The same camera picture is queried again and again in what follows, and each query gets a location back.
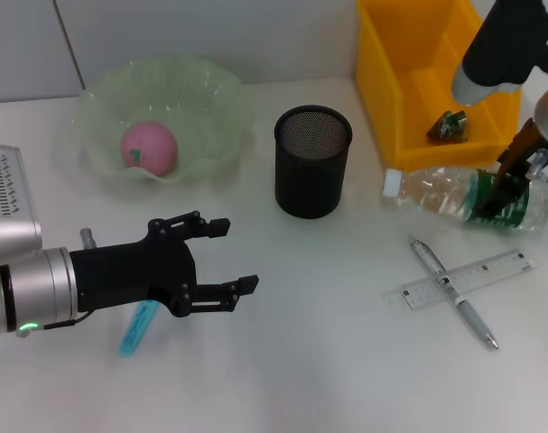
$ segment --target plastic water bottle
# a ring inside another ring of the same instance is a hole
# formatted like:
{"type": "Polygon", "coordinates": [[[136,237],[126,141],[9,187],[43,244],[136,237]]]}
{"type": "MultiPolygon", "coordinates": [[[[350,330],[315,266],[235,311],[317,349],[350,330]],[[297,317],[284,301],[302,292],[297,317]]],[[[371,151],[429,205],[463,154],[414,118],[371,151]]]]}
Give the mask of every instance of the plastic water bottle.
{"type": "Polygon", "coordinates": [[[462,167],[433,167],[413,173],[388,169],[383,196],[396,204],[413,202],[433,214],[459,221],[533,231],[548,220],[548,182],[545,176],[529,183],[515,203],[492,218],[476,216],[473,209],[492,189],[496,173],[462,167]]]}

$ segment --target bottle label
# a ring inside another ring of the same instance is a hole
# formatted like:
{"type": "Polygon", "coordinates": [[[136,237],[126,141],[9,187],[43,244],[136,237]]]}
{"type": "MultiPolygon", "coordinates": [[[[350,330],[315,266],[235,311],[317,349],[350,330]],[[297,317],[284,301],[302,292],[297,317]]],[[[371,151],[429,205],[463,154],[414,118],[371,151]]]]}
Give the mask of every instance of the bottle label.
{"type": "Polygon", "coordinates": [[[475,174],[478,178],[478,182],[473,180],[472,185],[477,185],[476,188],[470,188],[470,191],[464,202],[464,206],[469,210],[466,221],[475,224],[484,224],[487,226],[496,227],[518,227],[525,219],[526,208],[528,207],[528,197],[530,189],[527,187],[523,195],[516,202],[507,205],[502,211],[496,214],[492,218],[483,218],[481,216],[475,216],[472,209],[476,208],[479,203],[482,203],[492,190],[492,185],[497,179],[496,173],[488,173],[486,171],[479,170],[475,174]]]}

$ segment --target blue marker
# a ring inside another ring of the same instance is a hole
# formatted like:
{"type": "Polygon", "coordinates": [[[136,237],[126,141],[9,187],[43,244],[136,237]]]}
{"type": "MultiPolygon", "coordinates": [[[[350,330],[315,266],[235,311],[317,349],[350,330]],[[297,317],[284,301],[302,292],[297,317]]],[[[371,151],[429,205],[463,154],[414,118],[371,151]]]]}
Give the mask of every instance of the blue marker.
{"type": "Polygon", "coordinates": [[[134,353],[158,308],[159,302],[155,300],[142,300],[139,302],[129,328],[125,333],[121,347],[119,347],[119,354],[121,356],[129,357],[134,353]]]}

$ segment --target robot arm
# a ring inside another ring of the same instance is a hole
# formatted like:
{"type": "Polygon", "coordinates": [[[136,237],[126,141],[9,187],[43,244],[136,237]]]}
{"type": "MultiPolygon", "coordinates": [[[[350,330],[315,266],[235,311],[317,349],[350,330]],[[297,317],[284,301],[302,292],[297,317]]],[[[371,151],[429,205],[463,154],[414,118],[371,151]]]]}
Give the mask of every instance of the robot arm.
{"type": "MultiPolygon", "coordinates": [[[[496,0],[458,67],[452,95],[469,106],[498,91],[516,91],[534,66],[548,74],[548,0],[496,0]]],[[[493,190],[476,209],[483,217],[518,200],[548,165],[548,92],[498,161],[493,190]]]]}
{"type": "Polygon", "coordinates": [[[257,276],[198,284],[185,244],[228,230],[227,219],[207,222],[191,212],[150,221],[147,236],[134,244],[96,248],[84,229],[85,250],[43,250],[20,152],[0,146],[0,333],[72,326],[78,312],[147,299],[177,318],[233,311],[241,296],[254,292],[257,276]]]}
{"type": "Polygon", "coordinates": [[[149,222],[134,244],[68,252],[43,250],[0,266],[0,332],[73,326],[78,312],[140,300],[156,300],[177,318],[191,313],[233,311],[252,294],[256,275],[223,284],[198,284],[184,241],[221,237],[226,219],[206,222],[199,212],[149,222]]]}

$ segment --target white tabletop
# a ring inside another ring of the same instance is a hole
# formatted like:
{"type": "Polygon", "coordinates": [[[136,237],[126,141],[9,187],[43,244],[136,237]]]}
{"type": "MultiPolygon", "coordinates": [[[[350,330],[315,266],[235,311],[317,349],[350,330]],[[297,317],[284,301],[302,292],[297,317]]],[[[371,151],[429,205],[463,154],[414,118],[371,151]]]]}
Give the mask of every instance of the white tabletop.
{"type": "Polygon", "coordinates": [[[117,350],[135,306],[0,336],[0,431],[548,432],[548,229],[504,235],[383,208],[375,138],[346,78],[246,92],[257,121],[239,164],[146,193],[62,165],[75,99],[0,105],[0,143],[23,150],[45,247],[79,249],[84,226],[98,245],[133,242],[150,219],[197,209],[232,224],[189,242],[200,282],[260,277],[233,314],[161,308],[129,359],[117,350]],[[339,110],[354,131],[339,208],[316,221],[274,200],[274,123],[302,104],[339,110]],[[514,247],[534,259],[536,271],[469,294],[498,352],[446,303],[405,315],[386,305],[423,275],[409,230],[449,268],[514,247]]]}

